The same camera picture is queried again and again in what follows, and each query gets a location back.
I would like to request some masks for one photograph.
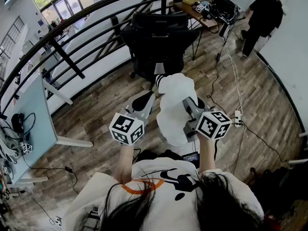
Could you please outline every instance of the person in black clothing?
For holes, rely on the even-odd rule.
[[[280,0],[256,0],[248,8],[246,15],[251,11],[250,28],[248,31],[242,30],[242,37],[245,39],[243,55],[246,57],[250,55],[260,36],[267,37],[274,28],[279,28],[283,16]]]

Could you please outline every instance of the black gaming chair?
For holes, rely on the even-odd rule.
[[[198,37],[199,31],[188,29],[188,16],[180,14],[135,13],[132,25],[121,32],[129,47],[134,73],[154,83],[156,64],[162,63],[165,74],[182,71],[183,54]]]

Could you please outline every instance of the wooden floor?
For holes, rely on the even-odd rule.
[[[244,22],[235,28],[238,33]],[[183,74],[195,81],[195,89],[200,98],[214,105],[206,96],[210,94],[212,82],[216,79],[214,69],[216,54],[222,47],[222,40],[217,34],[205,31],[200,42],[196,60],[192,60],[192,47],[185,53]],[[277,149],[282,159],[294,159],[299,155],[301,132],[295,113],[282,88],[271,72],[255,54],[246,59],[240,56],[241,42],[234,34],[228,40],[228,48],[238,67],[239,90],[243,99],[243,121],[248,127],[261,136],[268,144]],[[131,79],[129,73],[132,64],[128,64],[113,74],[99,81],[83,94],[72,106],[66,106],[53,117],[58,135],[89,140],[92,148],[76,148],[56,145],[51,148],[34,166],[64,167],[74,170],[78,177],[75,189],[79,192],[95,172],[111,174],[118,158],[120,144],[114,141],[108,126],[115,112],[132,95],[149,88],[149,83],[140,77]],[[215,83],[213,98],[227,112],[229,117],[239,106],[234,75],[225,50],[218,64],[219,79]],[[157,94],[153,113],[150,115],[149,130],[143,136],[140,147],[157,152],[167,148],[156,122],[159,113],[160,95]],[[218,143],[217,167],[231,171],[239,150],[242,128],[231,128],[227,136]],[[265,169],[275,170],[281,163],[275,152],[261,140],[245,130],[241,153],[235,176],[247,182],[252,178],[251,167],[257,172]],[[76,197],[72,186],[75,176],[64,170],[31,170],[33,176],[48,176],[49,180],[35,183],[28,191],[54,218],[58,211],[63,211]],[[7,222],[17,230],[58,230],[51,226],[44,213],[28,195],[22,195],[6,202],[10,213],[6,214]],[[283,230],[291,230],[286,223]]]

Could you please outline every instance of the white sleeve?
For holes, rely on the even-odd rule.
[[[156,77],[156,86],[159,93],[165,94],[160,101],[161,111],[172,108],[187,97],[191,97],[198,104],[194,81],[184,74],[177,73],[167,77],[158,75]]]
[[[62,230],[79,230],[82,219],[106,199],[109,189],[119,182],[113,177],[95,173],[72,202],[62,219]]]
[[[264,212],[261,204],[257,200],[254,193],[250,188],[240,180],[238,180],[234,175],[229,172],[222,172],[220,169],[206,170],[202,175],[207,175],[209,173],[215,173],[218,175],[223,175],[227,178],[229,185],[231,186],[232,193],[240,203],[247,204],[250,210],[255,211],[260,217],[264,217]]]

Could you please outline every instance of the white cable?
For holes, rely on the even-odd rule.
[[[238,72],[237,72],[237,66],[236,66],[235,62],[233,61],[233,59],[231,58],[227,43],[225,43],[225,50],[226,50],[227,56],[229,57],[229,59],[231,61],[234,79],[235,79],[236,90],[237,90],[237,95],[238,95],[238,99],[239,99],[239,103],[240,103],[240,105],[237,107],[236,110],[239,110],[239,108],[241,108],[242,115],[243,115],[243,100],[242,100],[242,97],[241,97],[240,91],[239,91],[239,76],[238,76]]]

